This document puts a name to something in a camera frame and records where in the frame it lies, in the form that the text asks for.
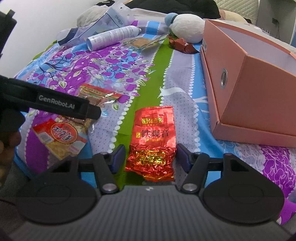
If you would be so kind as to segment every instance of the spray can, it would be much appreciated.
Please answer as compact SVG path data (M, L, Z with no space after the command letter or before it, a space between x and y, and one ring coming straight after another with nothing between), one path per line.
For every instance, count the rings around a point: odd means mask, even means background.
M133 38L139 35L141 29L136 26L126 26L122 28L113 29L104 33L100 33L86 39L86 45L88 49L92 51L97 51L126 38Z

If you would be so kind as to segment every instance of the green stripe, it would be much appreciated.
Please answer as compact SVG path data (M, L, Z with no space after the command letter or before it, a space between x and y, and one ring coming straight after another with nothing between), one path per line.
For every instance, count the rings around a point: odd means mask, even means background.
M119 144L125 145L126 158L128 157L129 144L131 142L135 111L144 107L160 105L161 99L158 98L160 94L159 87L163 86L164 71L169 65L172 52L173 50L168 45L168 39L166 39L155 55L153 61L154 66L150 67L151 71L156 71L146 76L150 79L145 82L145 86L140 87L140 90L138 90L138 94L140 96L137 96L133 99L129 110L125 115L125 118L122 120L123 123L120 125L118 135L116 136L116 142L114 144L116 147ZM124 167L125 163L122 166L122 169L115 175L119 187L122 188L123 185L141 185L141 183L144 181L143 177L137 175L134 172L124 172Z
M45 51L49 50L49 48L51 48L52 46L54 46L56 43L57 43L57 41L55 40L51 45L49 45L47 47L46 50L44 50L43 52L40 52L39 54L37 54L32 60L35 60L35 59L39 58Z

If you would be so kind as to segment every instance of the pillow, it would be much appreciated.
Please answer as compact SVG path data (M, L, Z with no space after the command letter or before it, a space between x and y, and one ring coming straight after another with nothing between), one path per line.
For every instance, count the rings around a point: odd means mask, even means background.
M219 9L236 12L256 24L259 10L258 0L215 0Z
M238 23L248 23L241 15L235 13L235 12L230 12L226 10L221 10L219 9L220 15L221 15L221 20L228 20L228 21L234 21Z

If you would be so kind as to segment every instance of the blue ball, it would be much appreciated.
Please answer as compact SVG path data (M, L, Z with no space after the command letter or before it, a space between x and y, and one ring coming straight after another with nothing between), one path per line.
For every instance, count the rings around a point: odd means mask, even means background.
M172 24L172 19L173 19L173 17L175 17L176 15L177 15L177 14L174 13L174 12L171 12L171 13L167 14L167 15L165 16L165 24L166 24L167 26L170 26L170 25Z

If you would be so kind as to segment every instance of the finger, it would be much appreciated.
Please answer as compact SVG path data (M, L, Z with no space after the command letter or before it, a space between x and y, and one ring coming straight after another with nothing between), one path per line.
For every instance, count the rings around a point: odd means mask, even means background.
M13 158L15 157L15 149L8 147L4 148L3 152L0 154L0 165L9 165Z
M4 144L2 141L0 141L0 154L3 152Z
M5 148L0 154L0 187L2 187L6 181L14 155L14 148Z
M22 137L21 137L19 131L15 132L15 133L12 133L9 136L9 139L8 139L9 146L10 147L16 147L16 146L18 146L20 144L20 142L21 142L21 139L22 139Z
M0 132L0 141L2 141L2 143L4 144L4 147L8 147L9 146L9 136L12 134L13 132Z

